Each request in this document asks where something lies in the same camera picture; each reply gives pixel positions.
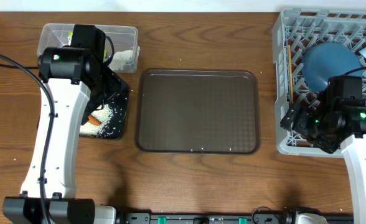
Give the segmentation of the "pile of white rice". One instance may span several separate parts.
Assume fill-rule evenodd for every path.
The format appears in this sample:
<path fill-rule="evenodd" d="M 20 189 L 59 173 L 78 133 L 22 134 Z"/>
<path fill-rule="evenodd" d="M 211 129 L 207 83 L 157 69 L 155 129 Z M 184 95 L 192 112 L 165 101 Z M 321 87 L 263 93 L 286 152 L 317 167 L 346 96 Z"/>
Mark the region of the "pile of white rice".
<path fill-rule="evenodd" d="M 91 115 L 101 122 L 95 126 L 87 122 L 80 127 L 80 136 L 86 138 L 120 139 L 124 132 L 124 122 L 128 105 L 127 94 L 117 94 L 102 109 Z"/>

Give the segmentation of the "clear plastic container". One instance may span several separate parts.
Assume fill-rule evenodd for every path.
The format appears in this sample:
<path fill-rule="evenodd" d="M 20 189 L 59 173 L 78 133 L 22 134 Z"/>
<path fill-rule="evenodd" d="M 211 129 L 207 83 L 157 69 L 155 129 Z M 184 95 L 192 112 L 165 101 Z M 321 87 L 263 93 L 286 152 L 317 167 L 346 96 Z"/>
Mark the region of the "clear plastic container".
<path fill-rule="evenodd" d="M 67 36 L 73 32 L 74 24 L 48 23 L 42 29 L 37 48 L 37 55 L 41 55 L 47 47 L 63 47 L 68 45 Z M 140 46 L 138 44 L 138 30 L 130 26 L 97 25 L 105 35 L 111 38 L 105 43 L 105 59 L 113 58 L 116 52 L 133 51 L 133 61 L 116 73 L 134 73 L 138 66 Z"/>

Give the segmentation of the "grey dishwasher rack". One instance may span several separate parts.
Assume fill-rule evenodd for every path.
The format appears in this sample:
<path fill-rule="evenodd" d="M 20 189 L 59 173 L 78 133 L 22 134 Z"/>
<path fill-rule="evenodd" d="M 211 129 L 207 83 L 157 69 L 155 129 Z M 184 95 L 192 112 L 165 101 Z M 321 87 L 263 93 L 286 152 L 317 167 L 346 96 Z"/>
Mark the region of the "grey dishwasher rack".
<path fill-rule="evenodd" d="M 366 47 L 366 11 L 290 8 L 280 12 L 272 29 L 273 63 L 276 67 L 277 97 L 274 103 L 276 148 L 286 155 L 340 158 L 309 144 L 300 134 L 280 127 L 290 102 L 288 44 L 291 45 L 294 103 L 316 109 L 317 92 L 306 84 L 301 73 L 303 55 L 325 42 L 344 45 L 358 57 L 362 71 L 362 92 L 366 104 L 366 59 L 359 51 Z"/>

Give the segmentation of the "dark blue plate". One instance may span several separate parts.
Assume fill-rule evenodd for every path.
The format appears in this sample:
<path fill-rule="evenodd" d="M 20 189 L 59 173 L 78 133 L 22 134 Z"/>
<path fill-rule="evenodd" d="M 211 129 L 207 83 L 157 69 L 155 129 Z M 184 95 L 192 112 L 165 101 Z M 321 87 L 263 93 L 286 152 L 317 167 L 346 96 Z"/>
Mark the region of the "dark blue plate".
<path fill-rule="evenodd" d="M 344 45 L 326 42 L 311 47 L 301 60 L 301 73 L 313 92 L 324 91 L 330 77 L 345 74 L 362 65 L 350 49 Z"/>

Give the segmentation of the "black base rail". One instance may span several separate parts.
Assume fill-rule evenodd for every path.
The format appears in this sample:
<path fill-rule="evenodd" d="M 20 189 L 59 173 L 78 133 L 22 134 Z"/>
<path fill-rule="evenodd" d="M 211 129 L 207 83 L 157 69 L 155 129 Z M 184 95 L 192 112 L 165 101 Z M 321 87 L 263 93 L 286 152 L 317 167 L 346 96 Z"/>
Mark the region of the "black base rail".
<path fill-rule="evenodd" d="M 125 224 L 278 224 L 277 215 L 256 213 L 255 215 L 154 215 L 149 213 L 127 213 Z"/>

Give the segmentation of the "brown serving tray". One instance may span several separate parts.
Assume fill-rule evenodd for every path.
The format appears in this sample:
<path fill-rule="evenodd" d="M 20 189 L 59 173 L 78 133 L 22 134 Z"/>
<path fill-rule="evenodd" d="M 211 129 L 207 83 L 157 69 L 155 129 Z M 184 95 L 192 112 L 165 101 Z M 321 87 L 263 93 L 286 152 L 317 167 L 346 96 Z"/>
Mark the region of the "brown serving tray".
<path fill-rule="evenodd" d="M 252 155 L 261 146 L 258 80 L 245 70 L 146 70 L 134 140 L 144 152 Z"/>

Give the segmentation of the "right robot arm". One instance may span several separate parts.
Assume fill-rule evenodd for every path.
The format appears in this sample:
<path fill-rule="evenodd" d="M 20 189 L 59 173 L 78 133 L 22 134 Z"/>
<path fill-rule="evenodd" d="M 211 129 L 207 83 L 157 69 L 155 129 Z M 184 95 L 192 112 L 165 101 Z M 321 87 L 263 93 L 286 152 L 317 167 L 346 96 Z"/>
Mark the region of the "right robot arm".
<path fill-rule="evenodd" d="M 293 104 L 280 126 L 297 132 L 325 153 L 341 152 L 349 175 L 354 222 L 366 223 L 366 106 L 363 99 L 327 97 L 316 110 Z"/>

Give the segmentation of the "silver green snack wrapper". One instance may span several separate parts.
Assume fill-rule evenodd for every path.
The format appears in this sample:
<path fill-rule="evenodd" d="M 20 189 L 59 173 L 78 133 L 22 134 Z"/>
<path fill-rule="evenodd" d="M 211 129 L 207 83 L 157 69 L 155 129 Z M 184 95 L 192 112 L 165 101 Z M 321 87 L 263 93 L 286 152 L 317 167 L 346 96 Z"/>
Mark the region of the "silver green snack wrapper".
<path fill-rule="evenodd" d="M 68 33 L 68 36 L 67 36 L 68 45 L 71 45 L 71 43 L 72 43 L 72 37 L 73 37 L 73 32 L 69 32 Z"/>

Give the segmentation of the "white tissue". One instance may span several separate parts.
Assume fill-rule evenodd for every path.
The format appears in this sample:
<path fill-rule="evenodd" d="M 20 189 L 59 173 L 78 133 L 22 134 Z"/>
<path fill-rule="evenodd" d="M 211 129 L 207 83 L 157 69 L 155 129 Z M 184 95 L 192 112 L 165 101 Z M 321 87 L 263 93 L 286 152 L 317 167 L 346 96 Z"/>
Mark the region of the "white tissue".
<path fill-rule="evenodd" d="M 124 50 L 116 52 L 113 56 L 113 60 L 109 64 L 112 70 L 123 71 L 124 67 L 133 61 L 133 51 Z"/>

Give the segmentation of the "orange carrot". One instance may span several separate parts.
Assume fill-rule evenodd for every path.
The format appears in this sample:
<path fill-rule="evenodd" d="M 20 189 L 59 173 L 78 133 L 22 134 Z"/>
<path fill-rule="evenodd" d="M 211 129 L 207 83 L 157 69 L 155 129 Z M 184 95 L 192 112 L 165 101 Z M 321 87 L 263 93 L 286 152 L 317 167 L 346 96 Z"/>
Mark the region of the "orange carrot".
<path fill-rule="evenodd" d="M 100 126 L 101 125 L 101 122 L 99 120 L 97 120 L 95 117 L 93 117 L 92 115 L 88 116 L 88 122 L 92 125 L 95 125 L 95 126 Z"/>

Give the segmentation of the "black rectangular tray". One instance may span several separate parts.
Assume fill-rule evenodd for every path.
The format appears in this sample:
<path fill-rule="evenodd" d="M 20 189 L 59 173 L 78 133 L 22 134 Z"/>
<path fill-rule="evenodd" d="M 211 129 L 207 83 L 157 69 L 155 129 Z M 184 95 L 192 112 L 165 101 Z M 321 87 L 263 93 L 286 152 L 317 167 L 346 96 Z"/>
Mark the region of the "black rectangular tray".
<path fill-rule="evenodd" d="M 110 68 L 85 73 L 80 78 L 49 78 L 45 82 L 55 106 L 53 130 L 69 131 L 81 119 L 79 135 L 119 139 L 124 132 L 129 86 Z"/>

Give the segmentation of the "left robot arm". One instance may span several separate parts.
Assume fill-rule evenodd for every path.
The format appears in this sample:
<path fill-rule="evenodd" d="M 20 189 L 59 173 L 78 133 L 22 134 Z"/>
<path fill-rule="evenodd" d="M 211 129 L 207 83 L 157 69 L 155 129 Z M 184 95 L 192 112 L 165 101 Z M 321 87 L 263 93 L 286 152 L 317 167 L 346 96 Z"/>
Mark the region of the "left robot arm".
<path fill-rule="evenodd" d="M 39 57 L 41 109 L 34 153 L 18 197 L 6 197 L 13 223 L 118 223 L 115 207 L 77 199 L 80 125 L 91 92 L 99 93 L 101 53 L 48 47 Z"/>

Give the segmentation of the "wooden chopstick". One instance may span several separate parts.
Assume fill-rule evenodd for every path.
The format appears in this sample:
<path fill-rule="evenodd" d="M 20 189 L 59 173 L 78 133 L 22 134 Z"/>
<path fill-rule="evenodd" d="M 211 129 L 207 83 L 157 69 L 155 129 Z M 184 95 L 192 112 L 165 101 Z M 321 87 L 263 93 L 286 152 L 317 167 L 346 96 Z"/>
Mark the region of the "wooden chopstick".
<path fill-rule="evenodd" d="M 293 70 L 292 70 L 292 57 L 291 57 L 291 45 L 288 44 L 288 68 L 289 68 L 289 95 L 290 102 L 294 104 L 294 90 L 293 90 Z"/>

